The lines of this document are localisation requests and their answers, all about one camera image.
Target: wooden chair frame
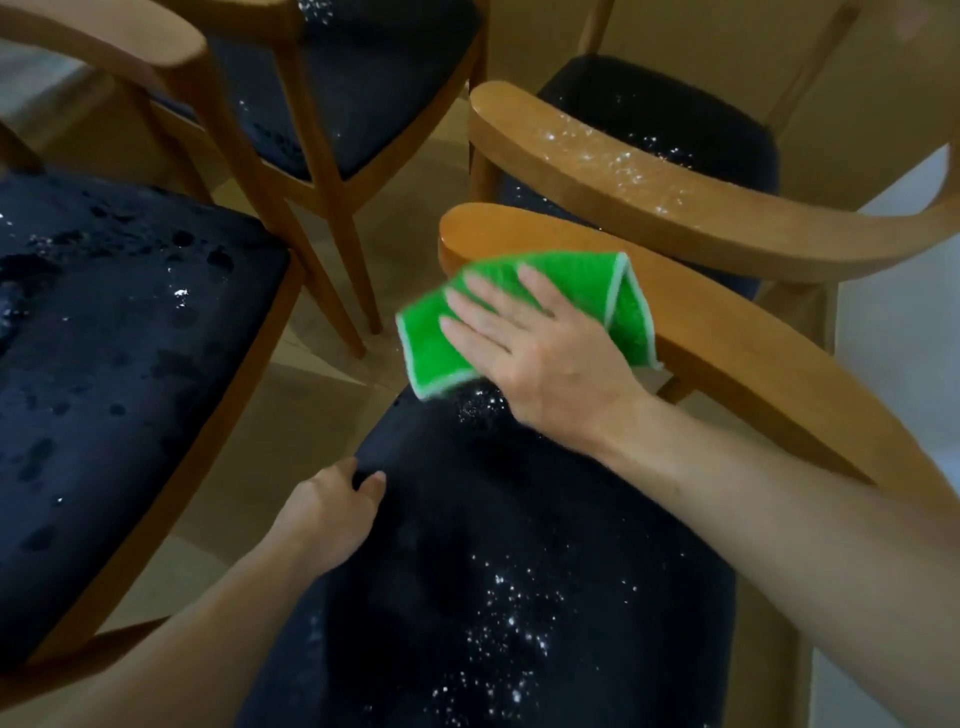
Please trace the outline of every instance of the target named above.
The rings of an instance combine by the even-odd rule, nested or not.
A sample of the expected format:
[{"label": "wooden chair frame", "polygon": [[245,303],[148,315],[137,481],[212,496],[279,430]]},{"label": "wooden chair frame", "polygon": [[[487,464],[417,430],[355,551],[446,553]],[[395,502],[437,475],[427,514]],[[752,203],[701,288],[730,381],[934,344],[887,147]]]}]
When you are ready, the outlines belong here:
[{"label": "wooden chair frame", "polygon": [[[353,215],[406,164],[446,115],[464,85],[474,88],[486,80],[490,0],[473,0],[484,17],[477,38],[434,99],[420,115],[367,165],[344,180],[340,176],[319,107],[308,83],[300,53],[303,17],[297,0],[159,0],[205,32],[270,47],[283,85],[294,128],[306,157],[311,182],[305,182],[264,161],[271,184],[288,200],[323,217],[360,306],[373,333],[383,329]],[[161,129],[184,140],[209,146],[203,128],[156,102],[140,109],[153,130]],[[154,131],[158,143],[162,132]],[[184,184],[199,179],[189,158],[178,164]]]},{"label": "wooden chair frame", "polygon": [[[440,260],[449,276],[481,258],[550,250],[627,253],[650,304],[661,361],[776,445],[898,497],[960,512],[943,474],[874,395],[828,353],[713,280],[604,232],[514,207],[470,203],[440,223]],[[739,667],[741,679],[731,681],[728,707],[751,704],[743,692],[732,693],[743,676],[785,672],[793,676],[783,706],[792,714],[788,724],[805,727],[811,645],[790,630],[784,669],[781,649],[757,640],[752,619],[762,629],[780,618],[753,590],[738,592],[732,670]],[[724,724],[756,724],[744,719],[727,716]]]},{"label": "wooden chair frame", "polygon": [[[767,119],[780,137],[830,56],[861,13],[840,6]],[[613,0],[594,0],[580,53],[595,53]],[[871,217],[791,202],[720,182],[641,152],[570,118],[519,88],[484,84],[470,95],[469,139],[476,148],[472,199],[492,201],[501,171],[624,240],[693,263],[775,281],[756,303],[786,318],[822,284],[855,279],[917,255],[960,230],[960,172],[950,172],[923,212]],[[674,378],[660,395],[694,391]]]},{"label": "wooden chair frame", "polygon": [[[96,634],[212,466],[263,376],[304,285],[351,349],[360,355],[364,347],[306,234],[265,179],[251,143],[237,127],[204,36],[196,28],[152,0],[0,0],[0,36],[103,68],[121,79],[143,104],[147,97],[142,87],[189,103],[264,226],[284,240],[291,252],[271,309],[220,404],[150,510],[27,664],[0,675],[3,709],[107,667],[163,622]],[[163,138],[174,162],[178,156],[187,158],[176,140]],[[43,166],[37,154],[3,125],[0,161],[17,171],[40,171]]]}]

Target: chair seat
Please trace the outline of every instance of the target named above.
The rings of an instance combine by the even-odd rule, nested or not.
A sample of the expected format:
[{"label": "chair seat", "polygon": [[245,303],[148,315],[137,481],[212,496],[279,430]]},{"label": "chair seat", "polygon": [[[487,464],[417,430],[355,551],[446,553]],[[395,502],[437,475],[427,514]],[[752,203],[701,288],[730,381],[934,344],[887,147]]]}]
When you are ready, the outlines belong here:
[{"label": "chair seat", "polygon": [[288,264],[259,221],[164,190],[0,180],[0,670],[146,513]]},{"label": "chair seat", "polygon": [[370,538],[281,632],[242,728],[720,725],[732,569],[489,383],[408,388],[358,452]]},{"label": "chair seat", "polygon": [[[757,192],[779,191],[780,156],[769,132],[742,111],[668,76],[616,58],[580,56],[538,96],[594,129],[674,164]],[[589,225],[506,175],[497,201]],[[757,279],[688,265],[748,299],[759,287]]]},{"label": "chair seat", "polygon": [[[300,7],[306,19],[302,57],[345,180],[426,108],[481,26],[471,0],[300,0]],[[209,43],[240,126],[257,153],[309,181],[271,51],[219,37]],[[193,118],[189,107],[160,101]]]}]

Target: green microfiber cloth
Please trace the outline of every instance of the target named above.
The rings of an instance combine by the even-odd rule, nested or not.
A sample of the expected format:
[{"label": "green microfiber cloth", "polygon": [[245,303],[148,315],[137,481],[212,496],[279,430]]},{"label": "green microfiber cloth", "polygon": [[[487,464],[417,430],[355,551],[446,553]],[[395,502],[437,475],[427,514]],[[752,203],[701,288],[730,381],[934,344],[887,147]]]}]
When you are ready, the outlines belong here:
[{"label": "green microfiber cloth", "polygon": [[[577,308],[602,323],[631,366],[659,366],[650,309],[625,253],[533,253],[487,258],[465,266],[447,285],[476,301],[464,284],[464,273],[470,271],[539,308],[516,276],[521,263],[546,274]],[[421,400],[480,377],[446,340],[440,329],[442,315],[454,317],[443,288],[396,315],[407,375]]]}]

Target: hand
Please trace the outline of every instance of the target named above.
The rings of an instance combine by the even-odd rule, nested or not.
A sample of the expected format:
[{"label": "hand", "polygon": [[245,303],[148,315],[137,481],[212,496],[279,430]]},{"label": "hand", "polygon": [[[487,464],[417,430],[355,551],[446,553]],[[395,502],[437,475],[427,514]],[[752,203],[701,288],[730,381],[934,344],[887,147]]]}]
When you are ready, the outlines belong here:
[{"label": "hand", "polygon": [[304,480],[287,498],[268,534],[297,550],[306,583],[343,564],[366,541],[387,487],[374,473],[353,490],[355,457]]},{"label": "hand", "polygon": [[441,329],[500,388],[518,421],[596,457],[618,428],[630,426],[635,405],[652,397],[599,322],[540,271],[522,265],[517,274],[543,312],[467,274],[467,288],[495,313],[447,289],[447,303],[461,321],[444,316]]}]

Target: wall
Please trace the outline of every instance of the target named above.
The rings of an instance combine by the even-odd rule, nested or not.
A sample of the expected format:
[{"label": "wall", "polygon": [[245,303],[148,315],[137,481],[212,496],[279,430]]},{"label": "wall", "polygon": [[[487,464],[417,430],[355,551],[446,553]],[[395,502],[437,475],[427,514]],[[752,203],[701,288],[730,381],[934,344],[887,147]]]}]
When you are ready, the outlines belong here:
[{"label": "wall", "polygon": [[[946,174],[941,149],[867,204],[876,215],[923,209]],[[836,357],[897,414],[960,492],[960,235],[895,268],[840,287]],[[898,728],[816,653],[811,728]]]}]

